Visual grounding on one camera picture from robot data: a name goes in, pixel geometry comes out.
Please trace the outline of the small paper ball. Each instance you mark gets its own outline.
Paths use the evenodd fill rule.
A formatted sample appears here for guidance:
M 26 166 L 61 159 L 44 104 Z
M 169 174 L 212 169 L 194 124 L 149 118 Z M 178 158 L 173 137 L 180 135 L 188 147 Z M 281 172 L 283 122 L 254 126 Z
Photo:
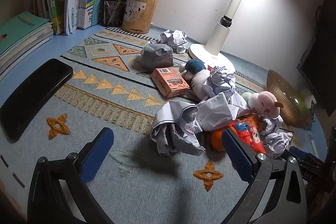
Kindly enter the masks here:
M 271 159 L 276 159 L 290 146 L 292 138 L 291 132 L 273 132 L 264 138 L 262 144 L 266 154 Z

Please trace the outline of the red orange cartoon plush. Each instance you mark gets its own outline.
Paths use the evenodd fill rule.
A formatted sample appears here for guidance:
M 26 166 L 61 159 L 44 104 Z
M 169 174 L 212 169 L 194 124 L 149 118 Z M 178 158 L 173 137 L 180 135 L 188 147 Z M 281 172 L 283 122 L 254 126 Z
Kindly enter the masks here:
M 237 119 L 228 126 L 244 143 L 247 143 L 256 153 L 266 151 L 260 140 L 261 120 L 257 114 L 251 114 L 243 119 Z

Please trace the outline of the pink white green dango plush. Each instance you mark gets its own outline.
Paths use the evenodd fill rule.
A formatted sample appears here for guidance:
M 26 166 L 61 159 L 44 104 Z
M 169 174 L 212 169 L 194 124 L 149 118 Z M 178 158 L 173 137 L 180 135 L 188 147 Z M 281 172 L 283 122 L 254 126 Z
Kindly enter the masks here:
M 259 116 L 267 116 L 275 119 L 280 115 L 280 110 L 284 107 L 277 98 L 268 91 L 260 93 L 244 92 L 241 95 L 247 102 L 249 108 Z

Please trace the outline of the orange fruit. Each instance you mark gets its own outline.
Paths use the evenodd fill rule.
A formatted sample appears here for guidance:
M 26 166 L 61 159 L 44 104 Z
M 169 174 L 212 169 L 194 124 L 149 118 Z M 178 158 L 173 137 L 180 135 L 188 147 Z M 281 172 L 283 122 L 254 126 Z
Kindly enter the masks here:
M 214 130 L 210 136 L 210 142 L 215 151 L 224 152 L 225 149 L 222 144 L 222 133 L 226 128 L 219 128 Z

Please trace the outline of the large paper sheet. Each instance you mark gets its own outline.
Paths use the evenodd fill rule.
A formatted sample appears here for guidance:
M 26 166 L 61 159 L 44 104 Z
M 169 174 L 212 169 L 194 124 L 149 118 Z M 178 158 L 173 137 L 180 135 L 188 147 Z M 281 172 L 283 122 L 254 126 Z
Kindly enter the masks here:
M 228 125 L 247 108 L 245 99 L 237 92 L 228 99 L 220 93 L 197 105 L 169 101 L 157 111 L 150 126 L 150 139 L 156 143 L 161 156 L 176 152 L 199 156 L 205 148 L 199 143 L 197 134 Z

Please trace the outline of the orange cardboard box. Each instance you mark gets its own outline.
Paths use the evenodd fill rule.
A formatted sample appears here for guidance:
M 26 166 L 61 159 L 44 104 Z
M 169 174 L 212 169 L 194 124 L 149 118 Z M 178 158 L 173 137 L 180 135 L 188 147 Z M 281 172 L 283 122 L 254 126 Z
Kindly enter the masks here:
M 173 67 L 155 68 L 150 78 L 166 98 L 182 96 L 190 89 L 188 83 Z

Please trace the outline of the amber ribbed glass bowl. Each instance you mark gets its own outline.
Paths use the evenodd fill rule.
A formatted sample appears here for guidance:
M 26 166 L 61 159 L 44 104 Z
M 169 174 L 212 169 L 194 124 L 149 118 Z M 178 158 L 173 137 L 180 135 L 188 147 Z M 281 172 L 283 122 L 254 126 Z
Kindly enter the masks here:
M 280 115 L 287 125 L 296 128 L 307 128 L 312 125 L 310 111 L 304 99 L 280 74 L 273 70 L 268 71 L 266 89 L 282 103 Z

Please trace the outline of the black monitor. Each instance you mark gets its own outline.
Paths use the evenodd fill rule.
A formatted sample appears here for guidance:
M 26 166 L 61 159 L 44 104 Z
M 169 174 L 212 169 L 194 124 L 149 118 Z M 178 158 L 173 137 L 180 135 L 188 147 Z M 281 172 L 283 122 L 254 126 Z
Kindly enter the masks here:
M 328 116 L 335 111 L 335 0 L 315 11 L 315 33 L 297 66 Z

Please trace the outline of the patterned blue woven mat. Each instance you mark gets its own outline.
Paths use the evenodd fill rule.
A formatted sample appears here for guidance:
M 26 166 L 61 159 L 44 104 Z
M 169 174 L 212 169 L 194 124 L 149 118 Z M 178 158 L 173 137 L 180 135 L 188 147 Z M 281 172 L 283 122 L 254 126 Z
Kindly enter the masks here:
M 150 38 L 117 28 L 93 27 L 56 36 L 24 58 L 2 81 L 1 101 L 39 65 L 57 57 L 73 77 L 44 105 L 12 143 L 1 134 L 1 193 L 27 216 L 29 186 L 41 156 L 64 159 L 108 127 L 114 143 L 88 188 L 114 223 L 221 223 L 247 188 L 225 153 L 205 133 L 200 156 L 161 157 L 149 138 L 166 103 L 139 66 Z

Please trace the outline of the black smartphone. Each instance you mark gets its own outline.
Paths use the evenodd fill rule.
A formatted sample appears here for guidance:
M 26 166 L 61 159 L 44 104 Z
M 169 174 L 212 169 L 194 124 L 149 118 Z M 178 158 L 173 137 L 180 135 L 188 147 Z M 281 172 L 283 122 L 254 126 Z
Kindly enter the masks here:
M 16 142 L 45 103 L 73 76 L 70 65 L 50 59 L 27 77 L 1 106 L 1 126 Z

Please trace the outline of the white duck plush toy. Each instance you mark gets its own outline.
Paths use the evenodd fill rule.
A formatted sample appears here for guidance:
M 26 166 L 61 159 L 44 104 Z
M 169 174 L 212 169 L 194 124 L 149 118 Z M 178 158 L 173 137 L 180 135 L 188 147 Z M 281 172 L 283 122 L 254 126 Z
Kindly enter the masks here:
M 203 84 L 210 76 L 210 71 L 201 60 L 190 59 L 187 63 L 181 64 L 179 66 L 179 73 L 182 73 L 182 77 L 190 84 L 192 93 L 199 100 L 207 97 Z

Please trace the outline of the white crumpled paper by lamp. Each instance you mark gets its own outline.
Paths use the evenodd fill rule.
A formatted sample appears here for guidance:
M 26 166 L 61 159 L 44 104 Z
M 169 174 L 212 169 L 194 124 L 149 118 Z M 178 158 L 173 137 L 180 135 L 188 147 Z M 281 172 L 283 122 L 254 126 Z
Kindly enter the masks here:
M 171 32 L 166 30 L 161 33 L 161 43 L 167 44 L 175 53 L 185 53 L 188 48 L 187 33 L 185 31 L 175 30 Z

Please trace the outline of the grey crumpled paper ball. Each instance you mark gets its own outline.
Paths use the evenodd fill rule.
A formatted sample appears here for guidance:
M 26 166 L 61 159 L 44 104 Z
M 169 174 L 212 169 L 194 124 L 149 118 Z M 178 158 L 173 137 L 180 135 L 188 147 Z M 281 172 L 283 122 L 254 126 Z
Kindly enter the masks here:
M 141 51 L 140 65 L 152 72 L 173 66 L 173 49 L 167 44 L 147 43 Z

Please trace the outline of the black mesh pen holder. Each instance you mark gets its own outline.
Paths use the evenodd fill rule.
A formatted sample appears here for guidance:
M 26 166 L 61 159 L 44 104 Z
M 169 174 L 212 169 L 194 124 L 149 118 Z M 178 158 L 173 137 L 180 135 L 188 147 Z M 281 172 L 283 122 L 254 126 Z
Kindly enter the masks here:
M 104 27 L 121 27 L 126 0 L 104 0 L 101 4 L 101 22 Z

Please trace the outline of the bamboo pen holder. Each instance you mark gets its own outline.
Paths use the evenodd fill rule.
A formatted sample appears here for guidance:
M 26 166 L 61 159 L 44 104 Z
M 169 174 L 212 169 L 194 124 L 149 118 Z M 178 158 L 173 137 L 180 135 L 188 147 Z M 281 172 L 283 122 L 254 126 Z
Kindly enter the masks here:
M 147 34 L 158 0 L 127 0 L 122 29 L 132 34 Z

